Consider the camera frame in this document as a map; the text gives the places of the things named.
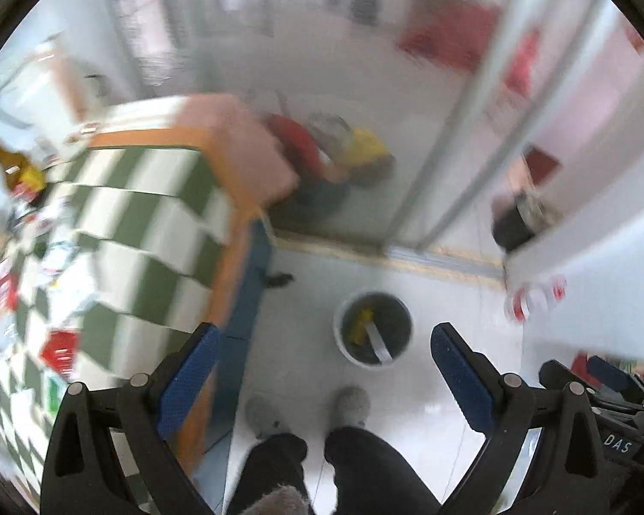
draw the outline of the green and white checkered pattern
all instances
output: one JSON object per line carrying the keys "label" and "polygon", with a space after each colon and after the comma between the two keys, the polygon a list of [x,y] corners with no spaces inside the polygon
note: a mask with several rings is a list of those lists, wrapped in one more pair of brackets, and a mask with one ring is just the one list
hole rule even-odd
{"label": "green and white checkered pattern", "polygon": [[[81,330],[77,379],[98,389],[152,372],[200,323],[230,238],[230,197],[203,154],[180,146],[90,149],[49,177],[55,183],[45,204],[70,196],[76,244],[94,251],[100,272],[99,299],[75,320]],[[0,359],[0,441],[36,498],[53,424],[38,357],[49,304],[46,291],[36,288],[48,238],[32,238],[27,227],[21,241],[8,245],[19,279],[18,342],[9,360]],[[25,388],[34,390],[31,414],[43,439],[14,431],[10,397]],[[123,441],[123,435],[115,439]],[[119,456],[125,474],[138,473],[124,447]],[[132,477],[132,490],[139,504],[147,503],[136,480],[142,483]]]}

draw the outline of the red packet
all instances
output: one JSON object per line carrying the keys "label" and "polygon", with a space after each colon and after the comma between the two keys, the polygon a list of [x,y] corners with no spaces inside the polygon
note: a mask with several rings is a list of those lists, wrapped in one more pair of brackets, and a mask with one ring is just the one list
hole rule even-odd
{"label": "red packet", "polygon": [[40,350],[40,357],[50,368],[69,380],[74,371],[74,358],[79,347],[79,333],[67,330],[50,331]]}

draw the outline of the bottle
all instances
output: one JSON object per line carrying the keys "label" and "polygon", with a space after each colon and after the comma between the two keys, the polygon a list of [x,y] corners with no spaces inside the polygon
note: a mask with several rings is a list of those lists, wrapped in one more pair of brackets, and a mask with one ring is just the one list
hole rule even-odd
{"label": "bottle", "polygon": [[541,283],[522,285],[505,299],[505,314],[511,321],[524,323],[555,307],[565,298],[567,282],[564,276],[554,276]]}

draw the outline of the person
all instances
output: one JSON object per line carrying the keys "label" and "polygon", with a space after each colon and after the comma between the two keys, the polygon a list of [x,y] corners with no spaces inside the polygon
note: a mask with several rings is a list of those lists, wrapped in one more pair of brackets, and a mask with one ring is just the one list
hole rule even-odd
{"label": "person", "polygon": [[[361,388],[341,389],[330,416],[324,458],[334,467],[337,515],[434,515],[441,505],[403,456],[365,429],[370,411]],[[246,420],[262,441],[249,452],[227,515],[314,515],[302,463],[307,444],[273,405],[256,395]]]}

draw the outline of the gray shoe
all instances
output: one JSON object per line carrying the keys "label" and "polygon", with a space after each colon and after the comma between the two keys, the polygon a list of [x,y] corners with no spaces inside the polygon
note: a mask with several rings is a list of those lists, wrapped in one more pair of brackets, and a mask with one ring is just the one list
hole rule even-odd
{"label": "gray shoe", "polygon": [[343,426],[364,428],[368,421],[370,401],[366,390],[360,387],[344,387],[334,399],[331,408],[330,430]]}
{"label": "gray shoe", "polygon": [[279,411],[260,395],[251,397],[246,403],[246,421],[258,439],[290,432]]}

